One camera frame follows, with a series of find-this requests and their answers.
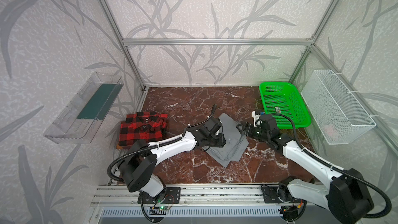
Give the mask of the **green plastic basket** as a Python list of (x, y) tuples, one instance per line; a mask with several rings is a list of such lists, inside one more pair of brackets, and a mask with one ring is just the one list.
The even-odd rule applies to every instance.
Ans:
[(293, 84), (263, 82), (259, 86), (259, 91), (266, 114), (276, 113), (275, 107), (279, 107), (280, 114), (289, 117), (297, 129), (311, 125), (312, 121), (306, 105)]

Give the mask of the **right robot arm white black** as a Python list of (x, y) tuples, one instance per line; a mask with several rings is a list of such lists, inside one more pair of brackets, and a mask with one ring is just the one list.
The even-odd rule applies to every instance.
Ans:
[(338, 167), (302, 146), (296, 128), (292, 129), (293, 137), (281, 133), (275, 119), (277, 116), (254, 111), (253, 123), (244, 122), (236, 128), (240, 134), (266, 143), (320, 181), (317, 185), (300, 179), (286, 180), (282, 186), (291, 197), (329, 210), (342, 224), (355, 224), (362, 218), (378, 219), (391, 212), (392, 203), (384, 191), (364, 180), (359, 171)]

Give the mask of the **grey long sleeve shirt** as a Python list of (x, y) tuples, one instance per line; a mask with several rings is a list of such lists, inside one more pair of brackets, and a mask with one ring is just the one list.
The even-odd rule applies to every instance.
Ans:
[(238, 131), (237, 126), (239, 123), (237, 121), (226, 113), (223, 113), (219, 119), (223, 125), (223, 134), (226, 139), (226, 144), (222, 148), (212, 147), (208, 149), (206, 153), (220, 165), (227, 168), (231, 161), (240, 161), (249, 142), (247, 138)]

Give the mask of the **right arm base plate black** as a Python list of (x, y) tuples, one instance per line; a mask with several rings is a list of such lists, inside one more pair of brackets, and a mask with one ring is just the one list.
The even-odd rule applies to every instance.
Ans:
[(262, 185), (261, 191), (265, 203), (293, 204), (299, 205), (301, 199), (294, 198), (285, 186)]

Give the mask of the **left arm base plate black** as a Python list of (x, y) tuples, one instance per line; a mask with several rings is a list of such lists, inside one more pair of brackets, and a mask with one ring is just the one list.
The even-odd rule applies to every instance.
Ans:
[(166, 187), (156, 197), (152, 197), (148, 193), (142, 191), (138, 197), (138, 204), (178, 204), (180, 196), (180, 187)]

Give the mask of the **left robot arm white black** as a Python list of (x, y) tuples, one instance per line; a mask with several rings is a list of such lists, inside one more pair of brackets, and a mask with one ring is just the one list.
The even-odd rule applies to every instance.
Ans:
[(141, 203), (144, 194), (155, 203), (162, 202), (168, 193), (165, 183), (153, 173), (157, 165), (183, 152), (203, 147), (222, 148), (226, 144), (222, 122), (214, 116), (216, 109), (214, 104), (206, 120), (186, 126), (180, 135), (151, 143), (137, 141), (127, 154), (110, 163), (108, 177), (125, 183), (129, 192), (138, 191)]

